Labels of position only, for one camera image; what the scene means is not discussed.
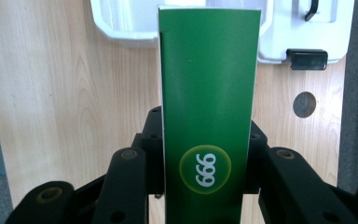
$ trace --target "white plastic container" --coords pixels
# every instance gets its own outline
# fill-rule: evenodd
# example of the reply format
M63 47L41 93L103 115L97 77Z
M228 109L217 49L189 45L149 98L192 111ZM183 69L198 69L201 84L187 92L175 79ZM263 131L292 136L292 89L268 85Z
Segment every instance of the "white plastic container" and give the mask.
M131 48L158 46L158 6L259 9L261 35L272 23L273 0L91 0L96 25Z

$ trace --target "metal screw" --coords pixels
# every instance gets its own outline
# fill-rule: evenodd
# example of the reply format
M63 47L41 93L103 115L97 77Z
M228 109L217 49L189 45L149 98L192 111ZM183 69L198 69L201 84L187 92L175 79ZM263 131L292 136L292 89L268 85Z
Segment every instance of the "metal screw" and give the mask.
M134 150L125 150L123 153L121 153L121 157L126 160L131 160L138 156L138 153Z
M295 158L295 154L293 154L291 151L284 150L284 149L278 150L277 155L287 160L292 160Z
M36 196L36 201L38 203L51 203L60 198L62 195L62 188L60 187L50 187L40 191Z

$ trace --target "wooden surface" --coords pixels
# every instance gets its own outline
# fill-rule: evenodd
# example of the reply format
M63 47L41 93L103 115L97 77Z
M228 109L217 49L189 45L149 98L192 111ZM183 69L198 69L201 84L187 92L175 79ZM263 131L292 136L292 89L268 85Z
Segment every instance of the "wooden surface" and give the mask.
M92 19L90 0L0 1L0 140L12 202L64 180L76 188L103 175L113 153L131 144L147 111L160 104L155 49L126 49ZM337 183L345 59L323 72L259 65L253 119L270 146L300 151ZM303 91L316 109L298 118ZM243 223L262 223L256 196L245 196ZM151 199L163 223L163 199Z

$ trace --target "green cardboard box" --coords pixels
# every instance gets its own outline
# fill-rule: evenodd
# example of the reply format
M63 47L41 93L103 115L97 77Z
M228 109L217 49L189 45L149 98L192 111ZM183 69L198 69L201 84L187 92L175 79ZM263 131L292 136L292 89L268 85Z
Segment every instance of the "green cardboard box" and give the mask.
M260 11L158 12L166 223L240 223Z

